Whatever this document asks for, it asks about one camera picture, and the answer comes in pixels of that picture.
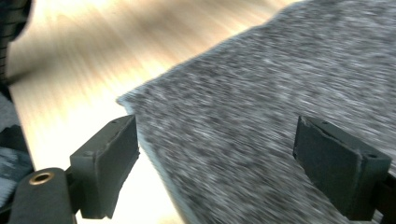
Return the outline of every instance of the black plastic part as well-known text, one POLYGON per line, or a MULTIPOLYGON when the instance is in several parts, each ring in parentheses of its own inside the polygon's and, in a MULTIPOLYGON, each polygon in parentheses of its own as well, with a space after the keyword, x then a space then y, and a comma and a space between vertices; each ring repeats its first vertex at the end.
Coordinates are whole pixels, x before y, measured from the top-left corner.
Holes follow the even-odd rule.
POLYGON ((44 169, 26 176, 20 182, 9 224, 20 223, 75 223, 63 170, 44 169))
POLYGON ((383 223, 396 223, 396 178, 388 175, 387 179, 375 186, 373 205, 384 215, 383 223))
POLYGON ((84 204, 85 195, 81 180, 76 180, 73 177, 72 169, 69 167, 65 172, 67 185, 69 187, 70 203, 73 213, 75 214, 79 208, 84 204))
POLYGON ((312 183, 350 220, 371 220, 391 158, 327 121, 299 117, 293 150, 312 183))
POLYGON ((0 208, 0 223, 8 223, 9 216, 11 215, 12 203, 8 203, 7 205, 0 208))
POLYGON ((109 122, 70 157, 73 177, 83 182, 83 217, 113 216, 122 184, 138 155, 132 115, 109 122))

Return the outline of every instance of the carpet piece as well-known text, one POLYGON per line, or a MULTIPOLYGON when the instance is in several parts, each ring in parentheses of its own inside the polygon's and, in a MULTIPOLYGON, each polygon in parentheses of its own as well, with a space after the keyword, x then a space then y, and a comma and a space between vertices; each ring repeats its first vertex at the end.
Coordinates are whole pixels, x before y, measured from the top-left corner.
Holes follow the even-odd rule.
POLYGON ((303 1, 118 102, 190 223, 349 223, 292 157, 297 119, 396 159, 395 34, 396 1, 303 1))

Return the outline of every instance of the light wooden floor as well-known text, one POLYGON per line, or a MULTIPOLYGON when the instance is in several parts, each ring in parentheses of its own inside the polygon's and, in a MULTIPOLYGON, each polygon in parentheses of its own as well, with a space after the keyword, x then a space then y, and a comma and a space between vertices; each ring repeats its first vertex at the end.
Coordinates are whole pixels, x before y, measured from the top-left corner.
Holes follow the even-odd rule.
MULTIPOLYGON (((11 45, 11 92, 36 169, 69 156, 125 115, 118 96, 295 0, 40 0, 11 45)), ((112 221, 180 223, 145 154, 130 173, 112 221)))

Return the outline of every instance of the gray felt mat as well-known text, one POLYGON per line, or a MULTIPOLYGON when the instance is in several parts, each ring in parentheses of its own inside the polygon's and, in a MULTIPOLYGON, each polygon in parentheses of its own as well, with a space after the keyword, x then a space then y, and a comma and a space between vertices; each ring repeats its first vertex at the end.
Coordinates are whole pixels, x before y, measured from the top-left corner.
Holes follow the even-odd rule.
POLYGON ((395 159, 395 75, 396 1, 304 1, 119 103, 189 222, 349 223, 291 156, 297 118, 395 159))

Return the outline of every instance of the wooden floor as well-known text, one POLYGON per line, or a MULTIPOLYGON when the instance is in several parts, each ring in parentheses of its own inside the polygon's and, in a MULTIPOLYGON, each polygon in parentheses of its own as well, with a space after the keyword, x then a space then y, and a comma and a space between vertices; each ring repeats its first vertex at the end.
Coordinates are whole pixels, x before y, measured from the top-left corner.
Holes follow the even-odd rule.
MULTIPOLYGON (((118 96, 220 41, 268 21, 295 0, 35 1, 11 44, 7 75, 36 169, 67 168, 69 156, 126 115, 118 96)), ((112 221, 181 223, 143 154, 112 221)))

